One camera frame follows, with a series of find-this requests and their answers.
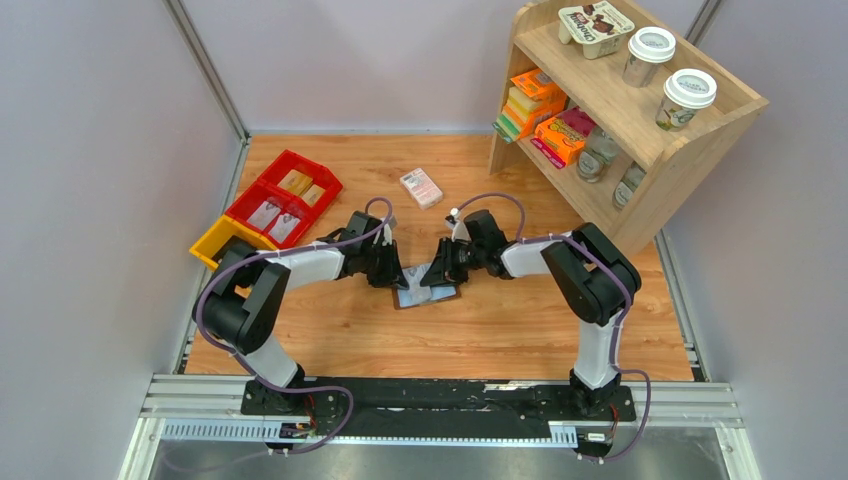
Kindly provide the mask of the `red plastic bin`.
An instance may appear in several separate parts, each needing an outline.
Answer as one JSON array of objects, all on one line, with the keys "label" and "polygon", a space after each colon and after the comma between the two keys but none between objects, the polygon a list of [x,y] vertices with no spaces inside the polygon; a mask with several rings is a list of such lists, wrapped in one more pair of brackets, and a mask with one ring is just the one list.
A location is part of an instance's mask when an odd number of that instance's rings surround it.
[{"label": "red plastic bin", "polygon": [[329,168],[284,150],[257,180],[298,201],[312,217],[320,217],[343,189]]},{"label": "red plastic bin", "polygon": [[267,240],[272,249],[296,245],[316,220],[297,196],[262,181],[249,186],[226,214]]}]

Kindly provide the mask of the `silver VIP card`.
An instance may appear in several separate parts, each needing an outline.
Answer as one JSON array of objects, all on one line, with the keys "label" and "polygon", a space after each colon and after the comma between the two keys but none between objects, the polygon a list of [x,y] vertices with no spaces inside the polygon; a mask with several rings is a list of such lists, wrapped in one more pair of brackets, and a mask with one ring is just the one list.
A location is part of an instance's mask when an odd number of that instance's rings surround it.
[{"label": "silver VIP card", "polygon": [[300,219],[291,213],[279,215],[268,230],[269,237],[276,243],[282,245],[298,227]]},{"label": "silver VIP card", "polygon": [[406,303],[422,303],[429,301],[432,298],[432,288],[422,286],[421,280],[429,269],[430,264],[420,264],[404,268],[402,273],[407,281],[408,288],[398,290],[398,297],[402,302]]}]

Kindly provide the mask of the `gold card in bin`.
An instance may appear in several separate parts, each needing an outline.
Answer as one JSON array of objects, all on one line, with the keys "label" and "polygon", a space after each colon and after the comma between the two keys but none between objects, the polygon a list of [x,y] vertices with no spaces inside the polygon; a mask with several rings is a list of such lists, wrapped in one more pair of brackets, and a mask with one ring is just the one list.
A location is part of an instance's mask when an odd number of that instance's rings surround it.
[{"label": "gold card in bin", "polygon": [[318,185],[307,174],[298,170],[290,170],[277,183],[281,189],[299,197],[309,206],[314,206],[324,195],[325,188]]}]

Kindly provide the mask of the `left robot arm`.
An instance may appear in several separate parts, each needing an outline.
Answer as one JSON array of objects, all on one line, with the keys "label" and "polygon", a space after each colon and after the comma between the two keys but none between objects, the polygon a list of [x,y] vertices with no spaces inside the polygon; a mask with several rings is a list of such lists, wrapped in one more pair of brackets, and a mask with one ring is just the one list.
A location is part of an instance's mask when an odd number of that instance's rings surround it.
[{"label": "left robot arm", "polygon": [[198,331],[269,386],[267,401],[279,413],[296,413],[306,399],[296,380],[302,368],[274,335],[285,294],[357,274],[374,288],[407,288],[394,225],[393,218],[356,211],[346,226],[301,247],[257,250],[233,241],[195,302]]}]

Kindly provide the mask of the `orange snack box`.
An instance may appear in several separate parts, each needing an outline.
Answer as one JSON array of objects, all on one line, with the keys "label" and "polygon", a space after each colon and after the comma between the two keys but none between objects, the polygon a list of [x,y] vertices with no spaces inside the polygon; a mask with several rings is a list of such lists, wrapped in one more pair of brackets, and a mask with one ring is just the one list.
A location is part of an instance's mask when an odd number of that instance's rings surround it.
[{"label": "orange snack box", "polygon": [[532,145],[556,168],[573,164],[583,151],[597,123],[579,107],[574,107],[540,123]]}]

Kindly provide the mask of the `yellow plastic bin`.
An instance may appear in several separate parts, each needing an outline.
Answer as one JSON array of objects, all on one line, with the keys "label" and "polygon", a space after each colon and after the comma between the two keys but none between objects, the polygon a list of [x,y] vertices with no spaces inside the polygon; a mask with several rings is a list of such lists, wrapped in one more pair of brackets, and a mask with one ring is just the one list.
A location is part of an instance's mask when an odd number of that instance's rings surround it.
[{"label": "yellow plastic bin", "polygon": [[189,253],[199,259],[210,271],[214,271],[223,256],[223,249],[231,239],[242,240],[257,250],[276,250],[277,247],[260,233],[244,224],[222,215],[189,248]]}]

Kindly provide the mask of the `chocolate pudding pack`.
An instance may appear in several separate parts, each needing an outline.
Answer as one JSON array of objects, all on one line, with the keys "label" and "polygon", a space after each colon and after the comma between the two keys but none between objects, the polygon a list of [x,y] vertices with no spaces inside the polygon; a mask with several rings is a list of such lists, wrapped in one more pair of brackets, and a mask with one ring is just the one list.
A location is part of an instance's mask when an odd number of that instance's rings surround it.
[{"label": "chocolate pudding pack", "polygon": [[558,39],[573,43],[587,60],[616,53],[635,29],[635,23],[608,1],[599,1],[558,11]]}]

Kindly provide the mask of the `right glass jar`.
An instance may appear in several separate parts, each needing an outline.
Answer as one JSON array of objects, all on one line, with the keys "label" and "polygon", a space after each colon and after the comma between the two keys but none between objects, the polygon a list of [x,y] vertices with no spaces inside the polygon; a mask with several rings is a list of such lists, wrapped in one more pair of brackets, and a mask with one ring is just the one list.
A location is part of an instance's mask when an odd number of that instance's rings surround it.
[{"label": "right glass jar", "polygon": [[617,210],[630,202],[645,176],[646,171],[638,163],[633,162],[628,167],[612,194],[612,204]]}]

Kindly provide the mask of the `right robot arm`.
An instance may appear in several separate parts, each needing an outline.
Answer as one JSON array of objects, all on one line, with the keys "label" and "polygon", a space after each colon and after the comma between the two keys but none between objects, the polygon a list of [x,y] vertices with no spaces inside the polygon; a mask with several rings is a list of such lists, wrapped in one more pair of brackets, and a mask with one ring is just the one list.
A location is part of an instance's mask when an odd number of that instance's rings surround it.
[{"label": "right robot arm", "polygon": [[467,282],[469,271],[480,269],[504,280],[551,276],[580,321],[570,403],[579,416],[598,417],[621,381],[615,331],[642,285],[633,264],[593,223],[561,235],[510,241],[487,210],[449,222],[452,234],[440,239],[420,285],[459,285]]}]

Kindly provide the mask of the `left glass jar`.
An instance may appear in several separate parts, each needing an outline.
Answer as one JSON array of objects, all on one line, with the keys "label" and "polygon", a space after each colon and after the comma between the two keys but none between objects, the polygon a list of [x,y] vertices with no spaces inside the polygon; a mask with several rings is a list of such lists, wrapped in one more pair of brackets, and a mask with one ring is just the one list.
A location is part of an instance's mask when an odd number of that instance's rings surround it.
[{"label": "left glass jar", "polygon": [[578,176],[587,183],[598,182],[620,151],[617,142],[600,126],[595,126],[578,158]]}]

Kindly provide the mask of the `wooden shelf unit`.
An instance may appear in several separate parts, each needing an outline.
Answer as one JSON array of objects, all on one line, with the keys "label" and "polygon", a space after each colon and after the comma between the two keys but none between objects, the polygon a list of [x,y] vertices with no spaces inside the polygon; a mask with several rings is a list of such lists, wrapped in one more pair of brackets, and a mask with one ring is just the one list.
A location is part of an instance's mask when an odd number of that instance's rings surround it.
[{"label": "wooden shelf unit", "polygon": [[[530,2],[512,20],[506,75],[510,79],[541,68],[622,149],[607,175],[595,184],[581,180],[573,166],[558,169],[530,139],[506,143],[492,136],[489,171],[531,161],[585,221],[599,226],[626,254],[637,254],[660,232],[675,212],[705,180],[726,153],[767,108],[768,100],[719,63],[679,38],[677,52],[652,83],[644,88],[621,79],[624,50],[598,60],[586,60],[574,46],[557,38],[557,13],[563,1]],[[663,82],[682,68],[696,68],[717,82],[715,102],[677,132],[659,128],[655,115],[663,99]],[[633,163],[646,176],[622,209],[612,204],[619,180]]]}]

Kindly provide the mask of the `original silver card in bin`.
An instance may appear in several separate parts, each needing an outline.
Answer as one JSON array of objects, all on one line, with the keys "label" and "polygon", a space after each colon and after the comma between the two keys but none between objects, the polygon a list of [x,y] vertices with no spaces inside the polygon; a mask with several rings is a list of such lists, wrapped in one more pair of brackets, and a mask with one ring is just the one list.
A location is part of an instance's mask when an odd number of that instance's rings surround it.
[{"label": "original silver card in bin", "polygon": [[263,200],[247,217],[247,224],[258,231],[266,229],[282,212],[282,208],[271,200]]}]

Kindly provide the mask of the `glass jar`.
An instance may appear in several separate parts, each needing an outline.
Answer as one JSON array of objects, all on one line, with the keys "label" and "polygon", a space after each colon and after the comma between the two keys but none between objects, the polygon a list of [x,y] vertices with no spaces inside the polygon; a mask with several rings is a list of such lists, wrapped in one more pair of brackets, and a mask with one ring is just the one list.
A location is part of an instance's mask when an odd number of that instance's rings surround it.
[{"label": "glass jar", "polygon": [[578,176],[587,183],[598,182],[620,151],[617,142],[600,126],[595,126],[578,158]]},{"label": "glass jar", "polygon": [[638,163],[633,162],[628,167],[612,194],[612,204],[617,210],[630,202],[645,176],[646,171]]}]

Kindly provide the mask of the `brown leather card holder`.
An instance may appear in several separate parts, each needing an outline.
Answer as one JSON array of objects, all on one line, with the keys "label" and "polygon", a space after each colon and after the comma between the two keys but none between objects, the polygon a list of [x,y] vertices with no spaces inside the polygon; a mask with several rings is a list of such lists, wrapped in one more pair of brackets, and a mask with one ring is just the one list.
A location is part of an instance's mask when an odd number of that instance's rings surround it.
[{"label": "brown leather card holder", "polygon": [[460,297],[460,291],[457,286],[420,285],[421,279],[430,266],[430,263],[424,263],[402,269],[404,279],[409,284],[409,288],[395,289],[393,291],[393,301],[396,310],[454,300]]}]

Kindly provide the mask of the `near paper coffee cup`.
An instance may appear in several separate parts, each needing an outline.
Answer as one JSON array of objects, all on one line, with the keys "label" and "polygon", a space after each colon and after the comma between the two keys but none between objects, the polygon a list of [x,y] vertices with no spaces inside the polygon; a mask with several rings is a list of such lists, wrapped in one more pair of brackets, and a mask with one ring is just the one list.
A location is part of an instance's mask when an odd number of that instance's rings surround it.
[{"label": "near paper coffee cup", "polygon": [[679,131],[700,111],[714,103],[718,86],[707,72],[686,68],[677,70],[666,79],[663,92],[655,123],[665,131]]}]

